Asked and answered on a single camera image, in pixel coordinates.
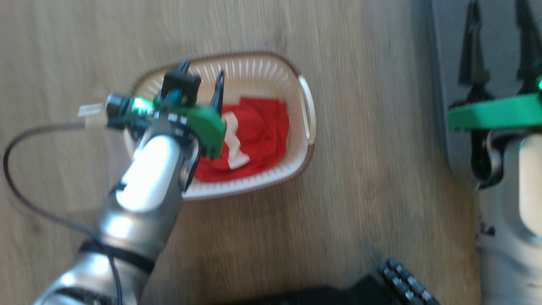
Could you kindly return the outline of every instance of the white basket handle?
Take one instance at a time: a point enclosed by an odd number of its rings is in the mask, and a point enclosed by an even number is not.
[[[314,101],[308,83],[301,75],[299,76],[299,84],[301,85],[303,101],[305,102],[303,104],[305,134],[307,136],[308,144],[312,145],[316,140],[316,113],[314,111]]]

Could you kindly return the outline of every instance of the folded red clothing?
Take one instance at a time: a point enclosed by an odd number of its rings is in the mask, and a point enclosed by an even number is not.
[[[290,128],[286,103],[241,97],[238,105],[224,105],[224,147],[218,160],[201,158],[195,177],[221,182],[261,173],[279,163],[286,153]]]

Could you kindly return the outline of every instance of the glowing green led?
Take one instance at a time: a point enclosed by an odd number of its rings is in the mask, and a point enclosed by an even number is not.
[[[150,114],[154,111],[154,106],[151,101],[148,101],[144,98],[136,97],[132,103],[132,111],[137,113],[147,113]]]

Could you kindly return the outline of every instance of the plastic basket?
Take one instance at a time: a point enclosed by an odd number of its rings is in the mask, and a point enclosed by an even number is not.
[[[179,64],[175,62],[145,74],[134,84],[130,95],[152,99],[160,90],[166,71]],[[199,74],[202,78],[198,103],[210,101],[221,69],[225,74],[225,104],[238,103],[240,96],[274,98],[286,102],[290,120],[286,154],[275,167],[254,176],[215,183],[194,179],[184,195],[185,200],[220,198],[275,185],[301,174],[312,158],[316,138],[312,95],[306,80],[287,60],[268,52],[193,58],[189,73]],[[129,150],[135,147],[134,143],[126,144]]]

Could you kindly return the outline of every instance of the black band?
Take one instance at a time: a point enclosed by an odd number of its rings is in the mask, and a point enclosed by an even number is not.
[[[113,256],[113,258],[124,260],[126,263],[130,263],[138,267],[147,274],[151,274],[152,269],[154,269],[154,262],[148,258],[145,258],[132,251],[126,251],[108,245],[101,245],[90,240],[83,242],[83,244],[79,248],[79,252],[91,252],[103,255],[111,255]]]

